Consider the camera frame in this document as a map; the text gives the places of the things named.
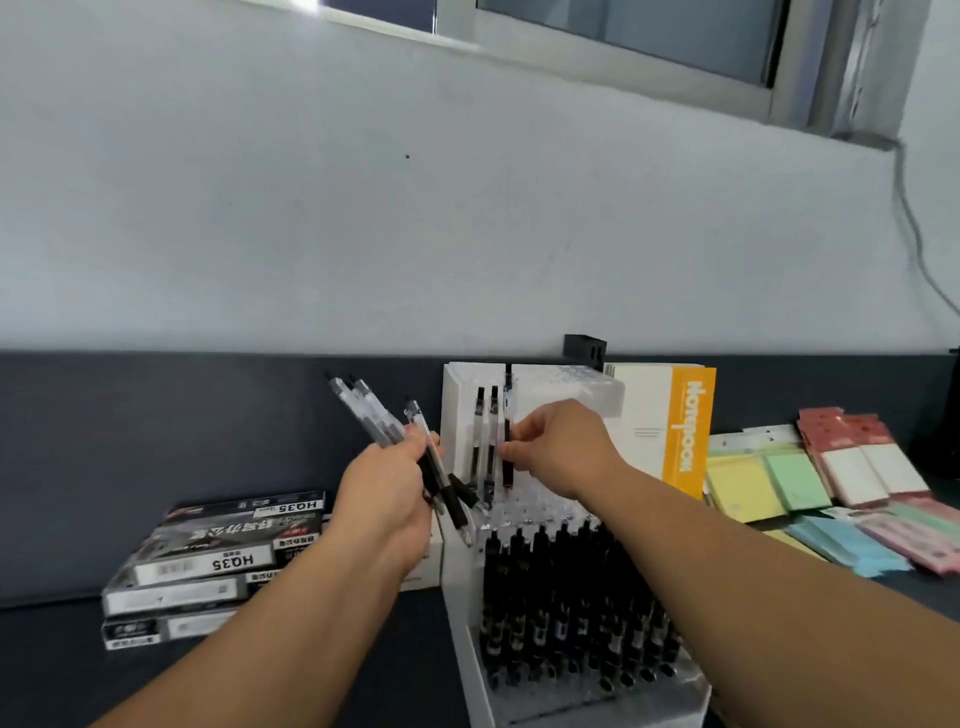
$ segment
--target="glass pane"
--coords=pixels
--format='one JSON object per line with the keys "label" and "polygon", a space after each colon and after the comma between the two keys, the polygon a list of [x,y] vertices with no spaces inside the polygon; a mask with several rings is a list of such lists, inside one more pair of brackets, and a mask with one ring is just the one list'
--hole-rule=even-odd
{"label": "glass pane", "polygon": [[436,0],[322,0],[320,4],[426,33],[433,32],[437,8]]}
{"label": "glass pane", "polygon": [[577,36],[702,68],[749,84],[772,83],[786,0],[477,0]]}

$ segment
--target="wire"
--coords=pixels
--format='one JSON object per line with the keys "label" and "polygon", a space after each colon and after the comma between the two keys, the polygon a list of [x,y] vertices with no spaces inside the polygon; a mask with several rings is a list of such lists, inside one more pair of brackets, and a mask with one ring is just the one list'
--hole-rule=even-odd
{"label": "wire", "polygon": [[920,274],[924,277],[924,280],[930,288],[934,290],[953,313],[960,316],[960,306],[940,287],[940,284],[930,273],[930,269],[926,267],[924,234],[920,230],[920,223],[917,221],[917,216],[914,214],[913,207],[910,206],[910,201],[906,196],[906,144],[903,143],[902,139],[889,139],[888,141],[894,145],[894,151],[897,155],[896,164],[894,165],[894,191],[897,193],[900,206],[903,208],[903,214],[906,216],[910,230],[913,232],[914,244],[917,250],[917,267],[920,268]]}

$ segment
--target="desk surface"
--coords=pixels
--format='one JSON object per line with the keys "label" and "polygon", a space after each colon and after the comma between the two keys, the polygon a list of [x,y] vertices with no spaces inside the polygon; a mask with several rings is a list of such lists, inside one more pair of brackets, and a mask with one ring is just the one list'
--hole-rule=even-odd
{"label": "desk surface", "polygon": [[[960,621],[960,578],[895,573],[879,580]],[[96,599],[0,612],[4,725],[83,728],[196,643],[106,652]],[[400,595],[351,690],[338,726],[469,728],[439,589]],[[705,728],[721,728],[712,714]]]}

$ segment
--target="acrylic pen stand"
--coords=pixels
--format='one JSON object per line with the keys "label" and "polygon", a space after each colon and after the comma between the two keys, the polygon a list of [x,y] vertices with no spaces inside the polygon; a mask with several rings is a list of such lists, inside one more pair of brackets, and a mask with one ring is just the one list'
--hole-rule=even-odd
{"label": "acrylic pen stand", "polygon": [[[592,369],[565,365],[515,365],[513,415],[518,421],[542,404],[575,399],[605,419],[617,419],[623,408],[624,385]],[[465,482],[470,475],[477,388],[487,395],[484,446],[490,436],[490,391],[500,391],[498,439],[504,412],[503,364],[451,362],[444,367],[441,438],[444,464]],[[482,448],[478,470],[485,471]],[[453,645],[464,686],[471,728],[699,728],[703,724],[710,686],[699,667],[682,651],[677,674],[653,684],[638,683],[603,692],[589,675],[564,674],[557,679],[521,681],[492,689],[480,659],[479,631],[483,609],[484,548],[493,529],[506,543],[517,528],[530,535],[541,524],[551,537],[568,524],[572,531],[589,514],[576,503],[550,493],[527,473],[516,473],[514,487],[503,488],[502,470],[493,469],[495,489],[488,516],[470,512],[474,546],[460,539],[449,516],[440,519],[444,532],[441,585]]]}

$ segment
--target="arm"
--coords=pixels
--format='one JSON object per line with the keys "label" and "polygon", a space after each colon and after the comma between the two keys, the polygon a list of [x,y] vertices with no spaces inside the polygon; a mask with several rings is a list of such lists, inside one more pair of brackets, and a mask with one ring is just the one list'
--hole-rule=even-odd
{"label": "arm", "polygon": [[746,728],[955,722],[960,625],[634,470],[578,402],[514,436],[502,456],[623,543]]}
{"label": "arm", "polygon": [[94,728],[300,728],[333,722],[430,538],[425,438],[367,448],[326,532],[220,631]]}

